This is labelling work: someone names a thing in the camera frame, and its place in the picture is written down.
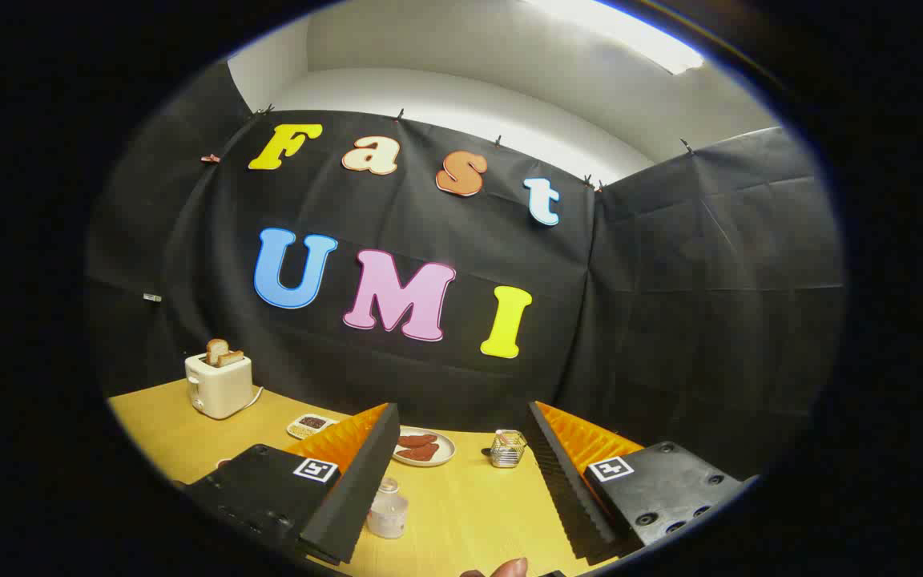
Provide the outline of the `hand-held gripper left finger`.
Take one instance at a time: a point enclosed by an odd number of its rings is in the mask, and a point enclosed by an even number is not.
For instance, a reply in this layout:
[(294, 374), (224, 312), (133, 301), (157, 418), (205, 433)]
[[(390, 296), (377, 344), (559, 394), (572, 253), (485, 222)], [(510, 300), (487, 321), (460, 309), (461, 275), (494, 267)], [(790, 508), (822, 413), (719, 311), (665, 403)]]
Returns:
[(256, 443), (182, 493), (271, 551), (351, 561), (392, 459), (400, 419), (381, 403), (286, 449)]

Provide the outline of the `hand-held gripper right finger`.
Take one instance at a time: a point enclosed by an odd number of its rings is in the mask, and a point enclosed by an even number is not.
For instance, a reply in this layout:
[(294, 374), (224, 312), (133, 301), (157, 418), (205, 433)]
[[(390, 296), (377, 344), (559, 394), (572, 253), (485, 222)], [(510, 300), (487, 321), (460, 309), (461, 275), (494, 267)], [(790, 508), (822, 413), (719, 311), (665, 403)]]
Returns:
[(540, 401), (528, 448), (578, 559), (597, 565), (670, 539), (746, 486), (678, 443), (641, 446)]

